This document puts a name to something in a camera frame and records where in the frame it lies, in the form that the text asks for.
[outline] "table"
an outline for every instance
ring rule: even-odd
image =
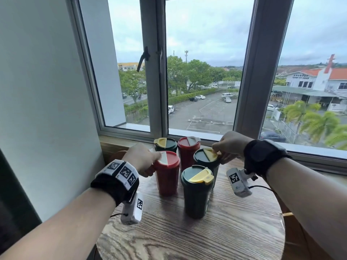
[[[184,213],[180,179],[176,196],[160,197],[155,175],[141,177],[142,220],[125,226],[119,217],[111,218],[97,241],[102,259],[281,259],[284,226],[274,194],[253,188],[247,198],[235,196],[225,174],[231,167],[242,168],[243,162],[236,159],[219,167],[207,213],[200,220]],[[260,178],[252,184],[267,186]]]

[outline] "hand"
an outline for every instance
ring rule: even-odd
[[[150,152],[143,144],[138,143],[128,149],[122,160],[134,166],[141,176],[148,177],[155,172],[152,164],[160,157],[160,152]]]
[[[253,139],[235,131],[228,131],[212,148],[215,152],[221,152],[221,164],[227,163],[236,157],[244,158],[243,150]]]

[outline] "building sign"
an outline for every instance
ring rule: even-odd
[[[305,74],[295,74],[293,75],[293,78],[308,79],[309,76]]]

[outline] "white sensor device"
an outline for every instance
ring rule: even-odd
[[[255,176],[255,173],[246,174],[245,169],[231,168],[227,170],[227,176],[236,196],[245,198],[252,194],[247,180]]]
[[[131,203],[124,202],[120,221],[125,225],[138,224],[142,218],[143,194],[136,192]]]

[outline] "cloudy sky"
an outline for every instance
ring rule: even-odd
[[[139,0],[108,0],[118,62],[143,52]],[[244,63],[254,0],[166,1],[167,55],[213,66]],[[347,0],[295,0],[280,64],[347,62]]]

